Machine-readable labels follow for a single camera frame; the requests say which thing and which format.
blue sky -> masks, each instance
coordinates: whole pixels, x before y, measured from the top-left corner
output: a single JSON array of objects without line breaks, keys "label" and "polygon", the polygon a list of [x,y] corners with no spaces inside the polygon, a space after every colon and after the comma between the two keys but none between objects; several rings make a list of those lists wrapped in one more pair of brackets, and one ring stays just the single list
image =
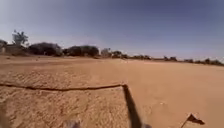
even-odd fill
[{"label": "blue sky", "polygon": [[223,0],[0,0],[0,39],[222,60],[223,12]]}]

shrub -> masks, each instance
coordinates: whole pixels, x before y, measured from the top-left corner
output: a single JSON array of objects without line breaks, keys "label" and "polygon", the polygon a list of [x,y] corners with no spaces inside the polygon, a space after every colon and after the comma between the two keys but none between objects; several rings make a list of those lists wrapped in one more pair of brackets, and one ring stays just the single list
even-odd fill
[{"label": "shrub", "polygon": [[212,64],[212,65],[219,65],[219,66],[223,66],[223,65],[224,65],[224,64],[221,63],[219,60],[212,60],[212,61],[210,62],[210,64]]},{"label": "shrub", "polygon": [[72,46],[68,48],[68,55],[70,56],[82,56],[82,49],[79,46]]},{"label": "shrub", "polygon": [[170,57],[170,61],[177,61],[177,58],[176,57]]},{"label": "shrub", "polygon": [[187,62],[187,63],[194,63],[194,60],[193,60],[193,59],[185,59],[184,62]]},{"label": "shrub", "polygon": [[111,51],[110,51],[110,48],[104,48],[101,50],[101,56],[102,57],[105,57],[105,58],[108,58],[108,57],[111,57]]},{"label": "shrub", "polygon": [[97,56],[99,55],[99,49],[96,46],[89,46],[89,45],[84,45],[80,46],[82,54],[88,55],[88,56]]},{"label": "shrub", "polygon": [[121,51],[113,51],[112,58],[121,58],[122,52]]},{"label": "shrub", "polygon": [[163,58],[164,58],[165,61],[169,61],[168,57],[164,56]]},{"label": "shrub", "polygon": [[121,58],[122,58],[122,59],[128,59],[129,57],[128,57],[127,54],[122,54],[122,55],[121,55]]},{"label": "shrub", "polygon": [[62,52],[63,52],[64,55],[68,55],[68,49],[67,48],[63,49]]},{"label": "shrub", "polygon": [[196,64],[203,64],[203,62],[200,61],[200,60],[196,60],[194,63],[196,63]]},{"label": "shrub", "polygon": [[22,45],[9,44],[6,45],[6,53],[13,56],[26,56],[27,48]]},{"label": "shrub", "polygon": [[99,49],[96,46],[72,46],[68,48],[68,55],[70,56],[97,56],[99,54]]},{"label": "shrub", "polygon": [[30,53],[35,55],[61,56],[62,49],[57,44],[53,43],[37,43],[28,47]]}]

